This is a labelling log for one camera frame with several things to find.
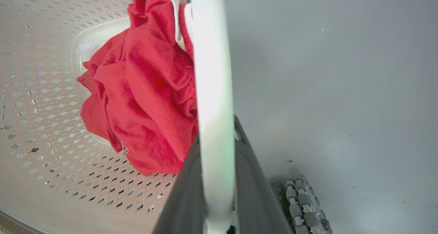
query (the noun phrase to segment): white fabric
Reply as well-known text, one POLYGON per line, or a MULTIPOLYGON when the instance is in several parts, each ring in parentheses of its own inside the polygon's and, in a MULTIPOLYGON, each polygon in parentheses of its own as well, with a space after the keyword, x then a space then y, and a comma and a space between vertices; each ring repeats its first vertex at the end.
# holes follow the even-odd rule
POLYGON ((178 46, 180 46, 180 48, 182 48, 185 52, 187 52, 184 38, 181 35, 180 23, 179 23, 180 4, 185 4, 187 0, 170 0, 170 1, 172 2, 173 5, 173 16, 175 18, 175 41, 177 42, 178 46))

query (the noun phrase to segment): laundry basket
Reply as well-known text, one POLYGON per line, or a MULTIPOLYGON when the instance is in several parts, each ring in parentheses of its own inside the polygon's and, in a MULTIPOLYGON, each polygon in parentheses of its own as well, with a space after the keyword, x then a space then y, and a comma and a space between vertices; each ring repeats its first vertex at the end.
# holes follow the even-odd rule
POLYGON ((0 217, 6 233, 149 233, 175 175, 143 176, 80 117, 72 44, 132 0, 0 0, 0 217))

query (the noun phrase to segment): perforated basket wall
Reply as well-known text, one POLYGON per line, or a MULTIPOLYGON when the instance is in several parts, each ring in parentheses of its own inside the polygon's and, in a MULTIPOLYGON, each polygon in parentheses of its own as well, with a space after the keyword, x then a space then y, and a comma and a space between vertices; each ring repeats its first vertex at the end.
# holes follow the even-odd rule
POLYGON ((149 233, 175 175, 140 175, 80 117, 70 50, 131 0, 0 0, 0 211, 47 233, 149 233))

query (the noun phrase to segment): red cloth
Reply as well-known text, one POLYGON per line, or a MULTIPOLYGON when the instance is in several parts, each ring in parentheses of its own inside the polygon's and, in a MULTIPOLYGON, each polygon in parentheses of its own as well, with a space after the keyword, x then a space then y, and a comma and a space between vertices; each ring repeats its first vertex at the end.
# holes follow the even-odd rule
POLYGON ((193 61, 175 42, 170 0, 134 0, 128 12, 131 27, 83 63, 77 81, 92 95, 81 117, 117 152, 125 145, 141 174, 177 173, 197 134, 193 61))

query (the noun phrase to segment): gray floor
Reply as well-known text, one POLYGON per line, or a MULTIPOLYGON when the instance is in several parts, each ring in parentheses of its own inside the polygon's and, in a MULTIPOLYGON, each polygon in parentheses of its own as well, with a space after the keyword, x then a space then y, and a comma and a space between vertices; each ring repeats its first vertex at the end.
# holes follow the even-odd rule
POLYGON ((266 176, 304 174, 337 234, 438 233, 438 0, 226 8, 234 109, 266 176))

